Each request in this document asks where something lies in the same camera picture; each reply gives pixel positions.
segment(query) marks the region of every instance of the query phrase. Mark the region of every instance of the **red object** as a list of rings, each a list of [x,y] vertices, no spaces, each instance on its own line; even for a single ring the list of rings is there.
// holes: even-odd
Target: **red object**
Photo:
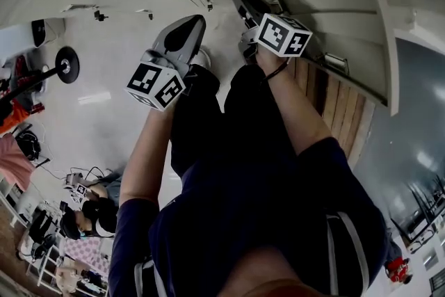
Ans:
[[[29,117],[29,113],[16,99],[13,99],[13,112],[3,120],[3,125],[0,126],[0,134],[25,121],[27,117]]]
[[[0,138],[0,172],[9,184],[17,184],[22,191],[26,191],[34,170],[34,165],[20,150],[12,134]]]
[[[408,265],[405,264],[401,257],[390,262],[387,266],[389,278],[392,282],[400,282],[408,273]]]

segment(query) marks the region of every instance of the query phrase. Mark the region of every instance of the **leg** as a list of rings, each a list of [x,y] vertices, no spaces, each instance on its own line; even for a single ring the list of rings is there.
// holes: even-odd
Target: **leg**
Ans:
[[[400,247],[391,239],[389,241],[388,256],[385,262],[385,266],[388,265],[390,262],[393,262],[395,259],[398,259],[399,257],[403,257],[402,249],[400,249]]]
[[[295,155],[284,123],[258,65],[242,67],[232,79],[225,102],[231,131],[245,143],[242,150],[272,150]]]
[[[220,82],[210,71],[191,65],[184,84],[171,135],[172,168],[180,177],[217,145],[223,116],[216,100]]]
[[[108,193],[108,198],[114,201],[116,207],[119,207],[120,186],[122,183],[122,175],[118,172],[113,172],[110,175],[100,179],[101,184],[105,187]]]

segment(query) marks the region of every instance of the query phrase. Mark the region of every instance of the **hand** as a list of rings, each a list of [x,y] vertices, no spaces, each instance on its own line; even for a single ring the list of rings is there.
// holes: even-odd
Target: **hand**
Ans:
[[[283,58],[278,57],[260,44],[258,44],[256,58],[258,66],[264,71],[266,76],[274,72],[284,61]]]

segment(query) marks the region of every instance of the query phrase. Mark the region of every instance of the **navy blue pants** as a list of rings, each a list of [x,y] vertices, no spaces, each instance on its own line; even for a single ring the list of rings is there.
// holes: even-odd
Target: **navy blue pants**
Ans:
[[[280,111],[258,65],[246,65],[234,76],[221,112],[216,93],[219,80],[192,65],[184,77],[186,93],[179,98],[172,127],[172,168],[180,176],[198,159],[221,150],[249,155],[260,147],[293,152]]]

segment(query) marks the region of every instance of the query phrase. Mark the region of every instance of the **white stripe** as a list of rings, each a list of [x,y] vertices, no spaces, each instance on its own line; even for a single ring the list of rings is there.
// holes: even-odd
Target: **white stripe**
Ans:
[[[142,265],[143,262],[134,266],[134,282],[137,297],[143,296]]]
[[[165,292],[164,283],[162,282],[161,275],[159,275],[156,264],[154,265],[154,282],[156,283],[156,288],[158,290],[159,297],[167,297],[167,292]]]
[[[329,254],[329,274],[330,274],[330,288],[333,296],[339,294],[339,281],[337,276],[337,261],[335,259],[334,238],[332,237],[332,230],[329,226],[329,218],[327,219],[327,251]]]
[[[369,287],[369,269],[368,269],[368,263],[366,262],[366,255],[364,254],[364,250],[363,250],[362,242],[360,241],[359,234],[357,233],[354,223],[351,221],[348,214],[343,213],[342,211],[339,211],[339,216],[342,219],[344,225],[346,226],[346,229],[348,230],[348,233],[354,243],[355,252],[357,253],[359,265],[362,270],[362,282],[363,282],[362,296],[363,296],[363,294],[366,292],[366,290]]]

